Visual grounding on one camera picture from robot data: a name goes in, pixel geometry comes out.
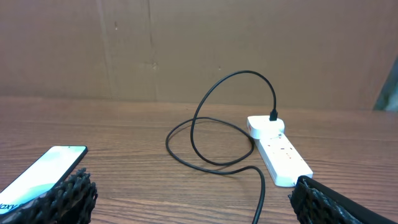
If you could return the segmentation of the white wall charger plug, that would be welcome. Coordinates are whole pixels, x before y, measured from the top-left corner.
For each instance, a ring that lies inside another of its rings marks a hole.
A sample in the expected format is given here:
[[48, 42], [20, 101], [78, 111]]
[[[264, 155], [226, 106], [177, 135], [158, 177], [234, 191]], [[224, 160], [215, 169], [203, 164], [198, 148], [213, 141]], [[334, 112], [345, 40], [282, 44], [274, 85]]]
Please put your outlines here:
[[285, 124], [280, 118], [271, 121], [267, 115], [248, 116], [246, 126], [254, 139], [275, 138], [285, 131]]

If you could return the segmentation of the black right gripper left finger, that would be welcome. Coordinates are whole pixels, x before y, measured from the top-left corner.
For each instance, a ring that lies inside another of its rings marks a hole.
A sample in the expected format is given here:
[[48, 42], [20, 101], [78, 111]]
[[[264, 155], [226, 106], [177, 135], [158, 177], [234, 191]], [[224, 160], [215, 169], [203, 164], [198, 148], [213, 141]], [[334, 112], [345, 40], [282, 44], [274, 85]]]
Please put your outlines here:
[[82, 168], [46, 193], [1, 215], [1, 224], [89, 224], [97, 198], [96, 183]]

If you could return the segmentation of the brown cardboard backdrop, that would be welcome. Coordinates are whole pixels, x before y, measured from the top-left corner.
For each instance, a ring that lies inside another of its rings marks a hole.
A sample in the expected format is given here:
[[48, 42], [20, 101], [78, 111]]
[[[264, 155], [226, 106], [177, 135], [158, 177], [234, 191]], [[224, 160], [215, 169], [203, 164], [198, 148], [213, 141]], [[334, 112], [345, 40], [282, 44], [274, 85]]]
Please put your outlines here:
[[197, 102], [254, 70], [279, 107], [370, 110], [396, 1], [2, 1], [1, 94]]

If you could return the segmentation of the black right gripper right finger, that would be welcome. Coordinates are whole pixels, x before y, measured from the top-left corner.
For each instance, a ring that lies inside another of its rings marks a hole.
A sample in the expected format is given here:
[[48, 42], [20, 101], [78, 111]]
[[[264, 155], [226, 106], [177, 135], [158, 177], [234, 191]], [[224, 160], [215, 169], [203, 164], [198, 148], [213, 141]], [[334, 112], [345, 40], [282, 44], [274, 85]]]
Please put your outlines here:
[[397, 224], [304, 175], [289, 200], [300, 223]]

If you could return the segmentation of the Samsung Galaxy smartphone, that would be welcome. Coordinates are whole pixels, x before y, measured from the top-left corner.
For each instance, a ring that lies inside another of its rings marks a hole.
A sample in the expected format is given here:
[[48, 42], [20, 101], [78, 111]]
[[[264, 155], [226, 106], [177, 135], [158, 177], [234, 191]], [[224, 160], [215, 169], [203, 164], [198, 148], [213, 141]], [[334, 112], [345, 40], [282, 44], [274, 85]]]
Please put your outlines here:
[[86, 146], [53, 146], [1, 192], [1, 215], [48, 192], [72, 172]]

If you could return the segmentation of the white power strip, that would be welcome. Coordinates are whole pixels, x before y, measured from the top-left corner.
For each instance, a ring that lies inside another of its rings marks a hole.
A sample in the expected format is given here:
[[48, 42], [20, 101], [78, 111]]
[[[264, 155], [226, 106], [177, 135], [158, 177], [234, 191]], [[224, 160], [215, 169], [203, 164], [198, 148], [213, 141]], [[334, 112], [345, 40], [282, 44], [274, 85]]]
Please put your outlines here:
[[284, 133], [255, 140], [267, 170], [278, 187], [295, 187], [302, 175], [313, 177], [313, 171]]

